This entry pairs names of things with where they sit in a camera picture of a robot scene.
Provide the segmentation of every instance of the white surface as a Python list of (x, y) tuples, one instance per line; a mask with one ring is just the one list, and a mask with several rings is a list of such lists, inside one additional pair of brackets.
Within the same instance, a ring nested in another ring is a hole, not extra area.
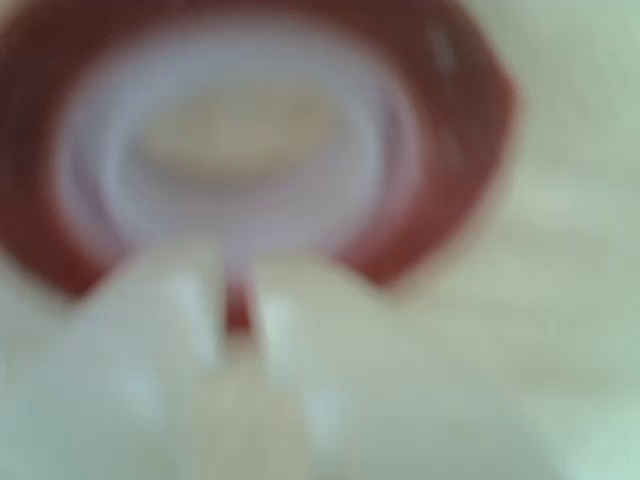
[[(636, 479), (640, 6), (471, 3), (521, 84), (519, 138), (492, 208), (416, 274), (406, 313), (513, 393), (570, 480)], [(57, 326), (32, 321), (32, 293), (13, 288), (2, 328), (21, 334), (0, 338), (29, 350)]]
[(84, 302), (0, 399), (0, 478), (559, 480), (494, 393), (346, 269), (261, 265), (265, 355), (239, 370), (220, 259), (166, 246)]

